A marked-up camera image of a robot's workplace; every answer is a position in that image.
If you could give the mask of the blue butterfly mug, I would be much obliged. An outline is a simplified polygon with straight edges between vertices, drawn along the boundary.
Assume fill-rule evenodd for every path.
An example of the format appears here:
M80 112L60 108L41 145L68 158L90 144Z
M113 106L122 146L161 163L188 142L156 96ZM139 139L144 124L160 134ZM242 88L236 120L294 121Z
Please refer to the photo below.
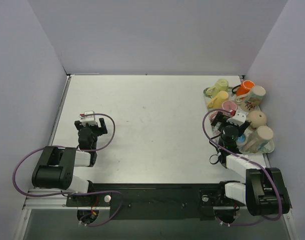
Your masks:
M236 140L236 145L238 148L242 148L246 143L248 142L248 136L243 133L241 136L239 136Z

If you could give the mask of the pink ghost mug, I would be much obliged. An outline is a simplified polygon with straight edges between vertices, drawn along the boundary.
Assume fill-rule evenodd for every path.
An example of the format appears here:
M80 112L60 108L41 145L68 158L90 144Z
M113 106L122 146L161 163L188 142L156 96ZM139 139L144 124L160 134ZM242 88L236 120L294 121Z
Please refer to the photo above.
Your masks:
M227 110L229 112L231 111L236 111L238 109L238 106L231 100L227 100L227 101L224 101L221 106L220 106L220 109L224 109L224 110ZM218 111L214 111L211 115L210 115L210 121L212 122L216 115L218 114Z

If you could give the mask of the yellow mug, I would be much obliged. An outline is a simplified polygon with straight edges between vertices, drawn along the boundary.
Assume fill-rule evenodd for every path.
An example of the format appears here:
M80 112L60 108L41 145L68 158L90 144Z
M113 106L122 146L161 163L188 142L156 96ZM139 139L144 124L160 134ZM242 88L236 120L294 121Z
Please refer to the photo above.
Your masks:
M221 109L222 103L229 100L229 94L227 91L220 91L207 103L207 107L211 109Z

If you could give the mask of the cream floral mug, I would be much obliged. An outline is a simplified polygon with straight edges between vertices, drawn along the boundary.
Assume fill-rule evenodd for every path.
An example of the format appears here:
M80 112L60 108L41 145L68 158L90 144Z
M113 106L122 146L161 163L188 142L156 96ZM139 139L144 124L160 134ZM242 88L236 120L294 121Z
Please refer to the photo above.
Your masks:
M241 148L243 152L257 153L274 137L273 130L265 125L259 126L252 132L246 144Z

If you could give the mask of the light green mug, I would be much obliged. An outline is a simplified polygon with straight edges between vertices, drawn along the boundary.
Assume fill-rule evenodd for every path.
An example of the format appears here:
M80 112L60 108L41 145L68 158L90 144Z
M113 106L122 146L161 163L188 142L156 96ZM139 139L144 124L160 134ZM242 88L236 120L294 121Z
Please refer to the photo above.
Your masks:
M227 91L228 89L229 82L226 79L221 78L218 79L213 86L204 89L203 94L206 97L214 98L220 91Z

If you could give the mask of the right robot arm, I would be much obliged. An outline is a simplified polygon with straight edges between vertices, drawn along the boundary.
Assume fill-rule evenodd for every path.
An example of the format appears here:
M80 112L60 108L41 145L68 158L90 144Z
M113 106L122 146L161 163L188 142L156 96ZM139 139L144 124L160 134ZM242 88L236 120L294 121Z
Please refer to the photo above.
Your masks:
M271 221L287 214L291 203L281 171L252 161L238 148L238 138L250 125L246 116L236 110L215 109L214 112L211 126L218 128L218 134L208 140L217 151L217 162L244 179L244 182L221 181L216 200L222 205L232 200L240 202L252 216Z

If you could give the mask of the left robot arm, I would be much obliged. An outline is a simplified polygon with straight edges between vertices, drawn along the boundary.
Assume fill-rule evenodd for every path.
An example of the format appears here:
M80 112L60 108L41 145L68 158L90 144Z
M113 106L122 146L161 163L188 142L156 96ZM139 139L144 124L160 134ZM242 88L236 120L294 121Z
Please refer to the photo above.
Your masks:
M78 147L46 146L32 173L32 185L37 188L66 190L78 194L84 206L94 203L93 183L74 175L78 167L93 167L97 160L98 137L108 133L105 120L96 121L86 116L74 122L78 134Z

